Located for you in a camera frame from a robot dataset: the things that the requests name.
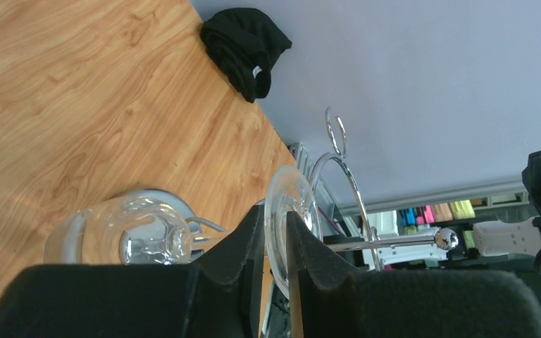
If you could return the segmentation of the chrome wine glass rack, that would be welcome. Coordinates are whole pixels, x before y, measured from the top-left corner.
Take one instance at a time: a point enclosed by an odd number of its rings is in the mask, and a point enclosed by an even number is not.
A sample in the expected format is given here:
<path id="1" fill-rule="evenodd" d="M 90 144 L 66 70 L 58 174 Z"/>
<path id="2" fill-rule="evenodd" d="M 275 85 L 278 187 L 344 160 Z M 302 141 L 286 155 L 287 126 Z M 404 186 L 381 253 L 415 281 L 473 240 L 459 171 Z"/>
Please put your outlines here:
<path id="1" fill-rule="evenodd" d="M 332 128 L 333 119 L 338 124 L 342 146 L 339 146 L 335 139 Z M 367 251 L 373 259 L 373 267 L 376 270 L 382 270 L 387 265 L 387 262 L 383 259 L 383 254 L 380 253 L 383 249 L 390 248 L 394 251 L 397 248 L 405 249 L 409 247 L 431 246 L 440 251 L 451 251 L 458 247 L 460 242 L 459 235 L 448 228 L 436 228 L 434 230 L 417 232 L 413 235 L 399 236 L 397 234 L 393 237 L 381 237 L 377 227 L 372 225 L 369 220 L 359 186 L 344 161 L 347 155 L 347 133 L 341 117 L 338 115 L 332 117 L 331 107 L 327 107 L 325 111 L 325 126 L 328 137 L 332 142 L 333 150 L 323 154 L 315 162 L 307 182 L 304 182 L 301 174 L 298 174 L 296 179 L 288 179 L 288 174 L 294 175 L 296 172 L 294 167 L 288 166 L 285 170 L 282 169 L 279 172 L 278 180 L 273 183 L 273 191 L 265 199 L 261 200 L 262 205 L 266 207 L 265 212 L 269 214 L 265 226 L 268 227 L 270 233 L 265 238 L 267 240 L 267 250 L 270 253 L 272 266 L 276 269 L 287 266 L 286 249 L 282 247 L 285 242 L 283 223 L 286 217 L 283 216 L 279 219 L 279 212 L 298 211 L 310 231 L 317 237 L 321 236 L 321 222 L 318 220 L 320 208 L 313 198 L 313 193 L 320 181 L 321 171 L 329 161 L 336 162 L 349 181 L 361 213 L 364 233 L 363 239 L 352 242 L 351 246 L 331 244 L 329 247 L 333 251 Z"/>

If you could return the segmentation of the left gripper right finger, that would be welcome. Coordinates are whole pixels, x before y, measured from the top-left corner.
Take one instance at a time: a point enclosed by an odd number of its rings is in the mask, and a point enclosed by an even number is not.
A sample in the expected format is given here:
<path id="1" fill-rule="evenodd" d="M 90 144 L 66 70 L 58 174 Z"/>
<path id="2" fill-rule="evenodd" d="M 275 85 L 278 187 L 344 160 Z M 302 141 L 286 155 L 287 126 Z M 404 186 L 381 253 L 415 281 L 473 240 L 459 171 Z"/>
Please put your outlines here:
<path id="1" fill-rule="evenodd" d="M 294 337 L 541 337 L 541 305 L 496 270 L 363 271 L 287 214 Z"/>

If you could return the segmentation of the clear wine glass back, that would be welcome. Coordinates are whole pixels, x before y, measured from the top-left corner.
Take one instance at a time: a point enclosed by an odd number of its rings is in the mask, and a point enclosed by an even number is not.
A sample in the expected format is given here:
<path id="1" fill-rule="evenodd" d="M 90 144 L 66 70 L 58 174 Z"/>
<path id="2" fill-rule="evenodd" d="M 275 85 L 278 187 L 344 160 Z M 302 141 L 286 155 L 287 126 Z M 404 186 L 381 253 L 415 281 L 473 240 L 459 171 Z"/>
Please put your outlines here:
<path id="1" fill-rule="evenodd" d="M 322 230 L 314 184 L 294 166 L 273 176 L 263 208 L 265 254 L 275 285 L 289 295 L 287 215 L 295 212 L 316 238 Z M 187 264 L 228 231 L 195 215 L 177 195 L 158 189 L 131 192 L 69 215 L 49 233 L 43 261 L 51 264 Z"/>

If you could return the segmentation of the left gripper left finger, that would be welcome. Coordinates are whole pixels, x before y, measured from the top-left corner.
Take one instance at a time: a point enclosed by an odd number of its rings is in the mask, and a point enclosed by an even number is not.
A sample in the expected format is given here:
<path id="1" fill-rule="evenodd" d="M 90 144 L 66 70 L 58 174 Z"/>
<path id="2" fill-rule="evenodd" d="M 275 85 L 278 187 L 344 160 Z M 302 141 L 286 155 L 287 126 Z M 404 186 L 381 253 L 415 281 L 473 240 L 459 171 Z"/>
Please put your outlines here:
<path id="1" fill-rule="evenodd" d="M 35 265 L 0 298 L 0 337 L 257 337 L 263 206 L 195 261 Z"/>

